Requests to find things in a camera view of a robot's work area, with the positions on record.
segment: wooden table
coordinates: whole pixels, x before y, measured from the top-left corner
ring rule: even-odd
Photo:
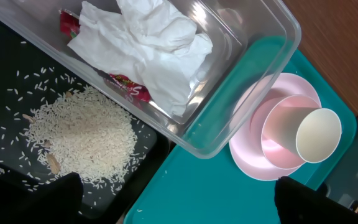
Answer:
[[[283,0],[301,25],[299,49],[358,115],[358,0]]]

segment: black tray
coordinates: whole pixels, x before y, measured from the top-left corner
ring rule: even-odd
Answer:
[[[0,167],[5,171],[10,170],[8,174],[0,175],[0,184],[11,185],[14,195],[30,194],[22,180],[27,180],[30,185],[37,184],[38,180],[31,179],[26,175],[28,172],[31,172],[33,176],[40,177],[41,182],[52,178],[52,176],[47,175],[49,170],[37,162],[37,151],[31,153],[30,148],[26,147],[27,142],[19,135],[19,132],[23,133],[23,128],[28,128],[28,122],[24,119],[15,121],[14,113],[19,112],[19,115],[15,116],[15,118],[21,118],[22,113],[30,114],[31,108],[39,108],[40,105],[45,103],[45,100],[40,102],[42,97],[45,97],[49,103],[53,103],[58,95],[50,91],[50,88],[53,88],[56,92],[64,93],[70,88],[81,90],[86,85],[83,80],[41,50],[30,43],[22,44],[22,41],[24,39],[12,30],[0,26],[0,127],[7,128],[6,130],[0,128],[0,160],[4,161],[0,163]],[[42,67],[47,69],[45,74],[40,72]],[[35,77],[33,73],[40,74],[40,77]],[[64,77],[65,73],[70,77],[76,77],[76,82],[70,85],[66,80],[63,81],[60,75]],[[55,83],[55,78],[58,78],[58,84]],[[34,89],[35,84],[46,79],[49,79],[49,82],[45,84],[48,86],[47,91]],[[78,82],[82,83],[82,86],[77,85],[76,83]],[[16,88],[19,94],[7,91],[8,88]],[[33,95],[27,94],[27,91],[31,91]],[[17,99],[21,96],[24,99],[18,101]],[[109,222],[114,223],[140,195],[167,156],[169,150],[167,139],[138,119],[132,121],[132,128],[138,135],[135,153],[139,153],[139,158],[143,158],[144,154],[147,156],[144,160],[141,159],[142,162],[140,162],[137,170],[129,169],[129,173],[125,176],[126,182],[122,185],[122,190],[117,193],[117,196],[112,194],[110,183],[104,189],[99,190],[89,184],[85,184],[83,205],[81,207],[83,216],[80,216],[80,221],[88,222],[92,220],[98,222],[108,219]],[[1,140],[2,134],[5,134],[4,140]],[[11,145],[11,141],[16,136],[19,138],[19,142],[15,140],[14,144]],[[29,157],[32,163],[31,166],[28,165],[27,161],[19,160],[22,151]]]

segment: turquoise plastic tray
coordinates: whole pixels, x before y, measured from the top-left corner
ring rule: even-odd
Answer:
[[[263,45],[276,45],[265,39]],[[351,145],[356,119],[350,109],[324,81],[300,51],[284,72],[307,79],[318,92],[323,107],[341,119],[343,133],[335,153],[320,164],[305,164],[291,175],[317,189]],[[274,181],[262,182],[243,174],[235,165],[227,145],[217,156],[197,159],[176,147],[154,175],[127,214],[125,224],[153,223],[278,223],[274,205]]]

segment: pile of rice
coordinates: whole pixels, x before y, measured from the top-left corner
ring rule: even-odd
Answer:
[[[57,177],[76,172],[94,185],[102,178],[124,182],[137,141],[128,112],[90,86],[33,112],[27,137],[36,144],[51,143],[39,151],[38,161],[48,166],[46,155],[53,154],[60,164]]]

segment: white paper towel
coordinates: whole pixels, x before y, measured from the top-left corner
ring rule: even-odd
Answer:
[[[118,0],[121,14],[83,2],[80,33],[68,46],[90,65],[145,85],[164,111],[181,116],[212,42],[166,0]]]

